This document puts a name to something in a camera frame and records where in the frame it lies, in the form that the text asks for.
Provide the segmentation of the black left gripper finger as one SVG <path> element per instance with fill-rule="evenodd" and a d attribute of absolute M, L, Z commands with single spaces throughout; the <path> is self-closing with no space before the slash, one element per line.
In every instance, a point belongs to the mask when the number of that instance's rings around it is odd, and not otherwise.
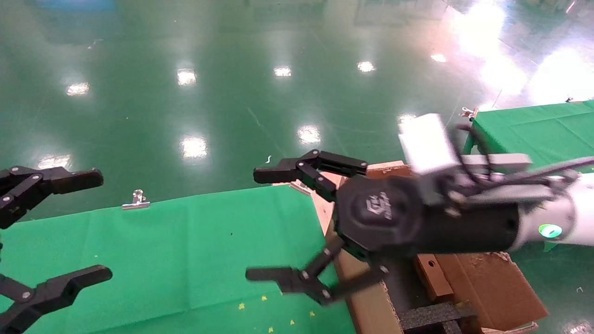
<path fill-rule="evenodd" d="M 80 192 L 102 184 L 103 175 L 95 168 L 74 173 L 65 167 L 4 169 L 0 172 L 0 227 L 8 229 L 49 195 Z"/>
<path fill-rule="evenodd" d="M 72 306 L 81 290 L 112 279 L 110 268 L 93 265 L 47 279 L 35 288 L 1 275 L 0 293 L 13 304 L 0 315 L 3 334 L 23 334 L 42 316 Z"/>

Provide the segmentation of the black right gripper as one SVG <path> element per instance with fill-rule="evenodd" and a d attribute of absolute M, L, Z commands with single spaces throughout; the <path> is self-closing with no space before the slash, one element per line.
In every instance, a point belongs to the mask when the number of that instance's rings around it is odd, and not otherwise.
<path fill-rule="evenodd" d="M 388 275 L 376 266 L 333 287 L 319 275 L 344 249 L 361 261 L 414 257 L 418 254 L 462 254 L 508 251 L 518 236 L 516 204 L 463 208 L 451 216 L 441 206 L 425 205 L 412 178 L 369 179 L 367 161 L 318 149 L 299 158 L 284 158 L 273 167 L 258 167 L 259 184 L 300 180 L 327 202 L 334 202 L 333 237 L 306 268 L 247 268 L 251 282 L 274 282 L 283 294 L 305 294 L 328 306 L 367 289 Z M 351 177 L 338 189 L 321 172 Z"/>

